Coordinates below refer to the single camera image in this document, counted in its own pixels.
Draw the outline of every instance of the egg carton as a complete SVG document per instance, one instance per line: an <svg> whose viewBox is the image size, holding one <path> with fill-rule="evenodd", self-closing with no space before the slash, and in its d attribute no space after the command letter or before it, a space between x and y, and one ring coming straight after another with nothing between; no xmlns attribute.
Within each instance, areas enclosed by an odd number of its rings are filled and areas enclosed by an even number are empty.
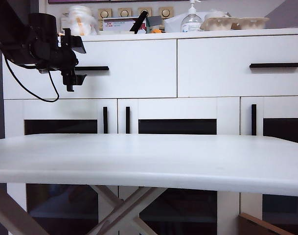
<svg viewBox="0 0 298 235"><path fill-rule="evenodd" d="M204 31L231 29L263 29L269 18L211 17L201 25Z"/></svg>

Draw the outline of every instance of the cabinet door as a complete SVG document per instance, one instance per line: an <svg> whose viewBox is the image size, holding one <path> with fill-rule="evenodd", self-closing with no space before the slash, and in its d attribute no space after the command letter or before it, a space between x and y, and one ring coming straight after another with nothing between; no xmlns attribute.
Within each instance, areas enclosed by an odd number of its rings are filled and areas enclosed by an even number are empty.
<svg viewBox="0 0 298 235"><path fill-rule="evenodd" d="M257 135L298 142L298 96L242 97L242 135L251 134L252 123ZM298 235L298 197L242 193L241 212Z"/></svg>
<svg viewBox="0 0 298 235"><path fill-rule="evenodd" d="M120 99L118 131L238 135L239 98ZM239 193L169 188L140 217L161 235L234 235L238 214Z"/></svg>
<svg viewBox="0 0 298 235"><path fill-rule="evenodd" d="M117 100L6 100L6 137L117 133ZM117 194L117 187L112 188ZM8 184L8 193L50 234L84 235L111 207L89 186Z"/></svg>
<svg viewBox="0 0 298 235"><path fill-rule="evenodd" d="M78 66L108 66L109 71L85 71L82 86L67 92L59 71L52 72L61 98L150 98L177 95L176 40L143 40L85 42L87 54L76 52ZM27 88L43 98L56 94L48 74L11 65L14 73ZM33 96L25 92L3 63L5 99L24 99Z"/></svg>
<svg viewBox="0 0 298 235"><path fill-rule="evenodd" d="M298 35L178 40L178 97L298 95L291 63Z"/></svg>

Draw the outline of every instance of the white wall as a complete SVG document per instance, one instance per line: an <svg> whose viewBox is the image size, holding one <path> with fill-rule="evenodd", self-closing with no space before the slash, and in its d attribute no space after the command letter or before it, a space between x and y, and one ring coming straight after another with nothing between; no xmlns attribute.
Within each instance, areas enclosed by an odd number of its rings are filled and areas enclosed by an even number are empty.
<svg viewBox="0 0 298 235"><path fill-rule="evenodd" d="M228 11L235 17L264 17L281 5L285 0L203 0L196 3L198 11L209 11L217 9ZM60 17L62 13L68 12L69 6L74 4L48 4L47 0L39 0L40 12L54 15L57 18L57 27L60 28ZM98 8L112 8L113 16L117 16L117 9L121 7L131 7L134 15L138 12L138 7L152 7L152 14L158 15L159 7L173 6L175 15L188 11L187 1L152 1L152 2L118 2L118 3L85 3L81 4L90 7L94 15L97 15Z"/></svg>

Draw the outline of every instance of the glass cabinet door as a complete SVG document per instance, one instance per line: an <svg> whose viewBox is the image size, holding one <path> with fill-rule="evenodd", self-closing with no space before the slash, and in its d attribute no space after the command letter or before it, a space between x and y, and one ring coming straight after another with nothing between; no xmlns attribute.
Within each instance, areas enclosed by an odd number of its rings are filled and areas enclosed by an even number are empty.
<svg viewBox="0 0 298 235"><path fill-rule="evenodd" d="M241 134L250 132L252 104L256 104L258 135L298 143L298 96L241 98ZM263 220L298 235L298 197L256 194L251 205L259 208Z"/></svg>
<svg viewBox="0 0 298 235"><path fill-rule="evenodd" d="M116 100L5 101L6 136L117 133ZM85 235L102 199L88 185L9 184L9 193L50 235Z"/></svg>
<svg viewBox="0 0 298 235"><path fill-rule="evenodd" d="M239 98L120 99L118 131L238 135ZM119 187L119 195L125 199L134 190ZM239 193L169 188L139 216L159 235L233 235L238 214Z"/></svg>

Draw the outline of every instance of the camera arm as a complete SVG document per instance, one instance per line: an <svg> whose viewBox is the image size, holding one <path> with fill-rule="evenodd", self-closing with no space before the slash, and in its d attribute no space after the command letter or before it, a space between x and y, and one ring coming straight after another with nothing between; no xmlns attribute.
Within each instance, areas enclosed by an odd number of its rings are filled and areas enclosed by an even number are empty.
<svg viewBox="0 0 298 235"><path fill-rule="evenodd" d="M58 46L56 19L43 13L29 14L28 25L24 25L7 0L0 0L0 50L12 63L39 72L61 71L67 91L73 85L81 85L85 75L76 75L78 65L73 50L86 53L81 37L71 36L66 29Z"/></svg>

